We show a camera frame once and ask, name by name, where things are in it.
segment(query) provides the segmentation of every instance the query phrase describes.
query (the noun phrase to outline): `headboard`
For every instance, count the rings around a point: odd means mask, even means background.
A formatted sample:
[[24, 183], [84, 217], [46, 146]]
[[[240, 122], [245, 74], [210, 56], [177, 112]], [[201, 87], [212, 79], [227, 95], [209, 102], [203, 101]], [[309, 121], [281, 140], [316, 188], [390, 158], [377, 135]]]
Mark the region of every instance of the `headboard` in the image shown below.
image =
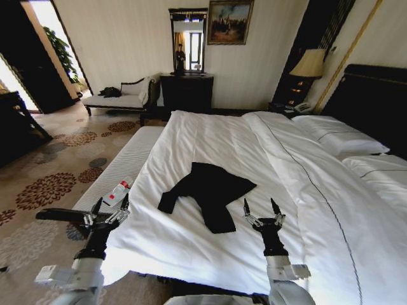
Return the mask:
[[348, 65], [322, 115], [364, 132], [407, 159], [407, 69]]

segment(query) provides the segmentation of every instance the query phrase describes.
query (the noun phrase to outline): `mirror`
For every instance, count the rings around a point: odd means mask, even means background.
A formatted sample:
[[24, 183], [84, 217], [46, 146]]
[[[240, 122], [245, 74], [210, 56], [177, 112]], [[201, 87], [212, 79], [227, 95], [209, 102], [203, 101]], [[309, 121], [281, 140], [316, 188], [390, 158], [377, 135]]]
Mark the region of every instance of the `mirror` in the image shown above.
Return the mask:
[[169, 9], [174, 72], [203, 73], [207, 8]]

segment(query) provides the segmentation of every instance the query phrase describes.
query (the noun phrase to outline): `wooden dresser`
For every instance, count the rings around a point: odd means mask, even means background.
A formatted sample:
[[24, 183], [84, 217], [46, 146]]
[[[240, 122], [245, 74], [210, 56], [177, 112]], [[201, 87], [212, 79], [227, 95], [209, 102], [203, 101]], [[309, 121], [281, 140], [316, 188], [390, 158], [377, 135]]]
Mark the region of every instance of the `wooden dresser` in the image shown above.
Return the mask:
[[161, 75], [167, 110], [210, 113], [214, 76], [210, 74]]

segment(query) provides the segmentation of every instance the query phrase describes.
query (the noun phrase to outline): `chair leg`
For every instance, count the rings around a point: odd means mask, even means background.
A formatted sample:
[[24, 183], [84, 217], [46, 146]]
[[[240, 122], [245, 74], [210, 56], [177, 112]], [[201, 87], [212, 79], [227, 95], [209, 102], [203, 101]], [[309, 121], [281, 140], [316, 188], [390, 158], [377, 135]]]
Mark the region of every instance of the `chair leg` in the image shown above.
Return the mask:
[[144, 116], [143, 113], [140, 113], [140, 126], [143, 127], [144, 126]]

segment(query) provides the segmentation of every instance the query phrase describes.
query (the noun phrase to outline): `black bag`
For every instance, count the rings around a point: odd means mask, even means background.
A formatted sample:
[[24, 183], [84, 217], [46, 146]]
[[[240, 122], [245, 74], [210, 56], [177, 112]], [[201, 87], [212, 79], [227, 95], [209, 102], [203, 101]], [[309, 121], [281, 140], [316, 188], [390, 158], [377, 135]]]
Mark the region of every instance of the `black bag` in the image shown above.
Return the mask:
[[119, 89], [117, 89], [115, 87], [106, 87], [103, 90], [101, 90], [98, 95], [103, 95], [105, 98], [106, 97], [120, 97], [121, 92]]

